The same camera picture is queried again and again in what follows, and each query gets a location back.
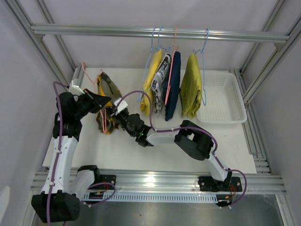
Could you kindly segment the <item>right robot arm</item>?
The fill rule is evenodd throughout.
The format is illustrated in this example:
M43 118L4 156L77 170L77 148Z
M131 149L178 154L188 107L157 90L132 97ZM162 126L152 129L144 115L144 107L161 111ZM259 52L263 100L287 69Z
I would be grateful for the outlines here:
M148 126L139 114L130 114L128 109L112 109L112 117L142 147L161 144L177 145L189 157L209 163L211 176L199 177L201 189L211 192L229 191L232 172L218 157L217 141L208 131L189 120L184 120L175 129L155 129Z

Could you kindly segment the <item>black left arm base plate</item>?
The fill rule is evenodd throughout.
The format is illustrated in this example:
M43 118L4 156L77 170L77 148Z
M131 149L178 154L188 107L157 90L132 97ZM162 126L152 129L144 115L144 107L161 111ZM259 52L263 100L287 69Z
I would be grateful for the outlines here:
M107 191L107 190L113 190L113 186L109 185L108 183L112 183L112 184L116 184L116 179L117 176L116 175L101 175L100 178L95 182L95 184L98 183L106 183L106 184L102 184L102 185L98 185L93 187L93 189L98 189L101 191Z

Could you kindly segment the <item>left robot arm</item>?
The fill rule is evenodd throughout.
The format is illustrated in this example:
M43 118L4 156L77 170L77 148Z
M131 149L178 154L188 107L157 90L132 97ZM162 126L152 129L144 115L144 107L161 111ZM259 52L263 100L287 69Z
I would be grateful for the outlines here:
M82 129L81 119L88 113L99 112L110 100L88 89L79 95L64 92L56 96L58 113L53 127L53 157L42 191L31 201L43 223L77 220L86 190L100 186L102 178L95 165L81 166L72 183L70 172Z

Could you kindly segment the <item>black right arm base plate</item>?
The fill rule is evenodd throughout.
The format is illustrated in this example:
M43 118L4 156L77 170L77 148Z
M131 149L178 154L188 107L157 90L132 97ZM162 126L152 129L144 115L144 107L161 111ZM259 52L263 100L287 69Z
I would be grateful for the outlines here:
M224 181L218 181L211 176L198 177L198 184L202 192L230 192L232 188L236 192L242 192L242 183L239 177L227 177Z

